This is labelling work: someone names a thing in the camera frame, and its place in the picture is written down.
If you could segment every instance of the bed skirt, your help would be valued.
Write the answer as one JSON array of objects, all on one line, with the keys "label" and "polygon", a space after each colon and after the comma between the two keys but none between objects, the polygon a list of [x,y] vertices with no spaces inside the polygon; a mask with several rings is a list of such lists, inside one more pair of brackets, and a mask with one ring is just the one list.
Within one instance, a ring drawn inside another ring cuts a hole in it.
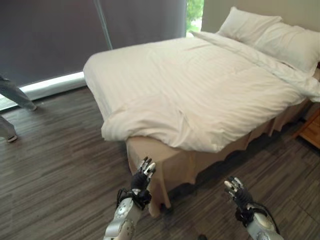
[{"label": "bed skirt", "polygon": [[272,135],[273,131],[281,131],[282,127],[301,117],[302,112],[310,105],[308,100],[287,108],[277,117],[257,127],[249,134],[227,145],[218,153],[186,151],[170,147],[150,137],[131,137],[126,141],[127,155],[131,172],[137,171],[140,161],[149,156],[156,163],[156,172],[149,185],[152,200],[149,204],[151,216],[160,214],[161,204],[171,207],[168,192],[177,186],[194,184],[198,173],[210,165],[223,161],[236,150],[245,150],[248,144],[262,134]]}]

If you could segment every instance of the wooden floor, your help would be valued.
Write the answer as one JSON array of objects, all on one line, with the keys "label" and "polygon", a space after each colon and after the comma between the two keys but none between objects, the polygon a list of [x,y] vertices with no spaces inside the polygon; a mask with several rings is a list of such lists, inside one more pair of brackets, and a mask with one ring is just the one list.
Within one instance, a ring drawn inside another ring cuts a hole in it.
[{"label": "wooden floor", "polygon": [[[131,178],[125,145],[101,138],[87,88],[35,103],[35,112],[3,113],[19,139],[0,140],[0,240],[102,240],[117,191]],[[202,172],[196,186],[175,189],[174,207],[159,218],[145,211],[134,239],[249,239],[223,192],[230,175],[269,208],[286,240],[320,239],[320,153],[291,138],[299,126],[261,136]]]}]

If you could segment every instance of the gray pants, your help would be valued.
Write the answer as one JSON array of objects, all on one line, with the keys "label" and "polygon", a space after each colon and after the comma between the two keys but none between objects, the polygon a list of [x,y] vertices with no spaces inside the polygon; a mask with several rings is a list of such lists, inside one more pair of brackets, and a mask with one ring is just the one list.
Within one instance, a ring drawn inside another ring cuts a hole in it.
[{"label": "gray pants", "polygon": [[[17,86],[0,76],[0,94],[16,102],[20,107],[33,110],[35,105]],[[15,127],[0,115],[0,137],[9,139],[16,135]]]}]

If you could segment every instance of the curtain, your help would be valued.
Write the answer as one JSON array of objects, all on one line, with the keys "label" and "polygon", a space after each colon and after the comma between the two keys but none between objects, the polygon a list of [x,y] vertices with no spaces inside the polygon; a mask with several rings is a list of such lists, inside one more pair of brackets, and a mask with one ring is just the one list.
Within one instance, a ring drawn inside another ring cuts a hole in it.
[{"label": "curtain", "polygon": [[[100,0],[114,49],[185,35],[186,0]],[[94,0],[1,0],[0,74],[18,86],[82,71],[108,50]]]}]

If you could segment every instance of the white comforter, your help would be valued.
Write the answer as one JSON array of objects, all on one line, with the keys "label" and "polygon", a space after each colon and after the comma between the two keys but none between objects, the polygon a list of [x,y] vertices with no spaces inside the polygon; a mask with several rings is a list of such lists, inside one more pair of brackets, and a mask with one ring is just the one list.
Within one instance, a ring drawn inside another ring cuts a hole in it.
[{"label": "white comforter", "polygon": [[205,32],[101,52],[83,71],[108,141],[148,136],[218,152],[305,97],[320,100],[316,79]]}]

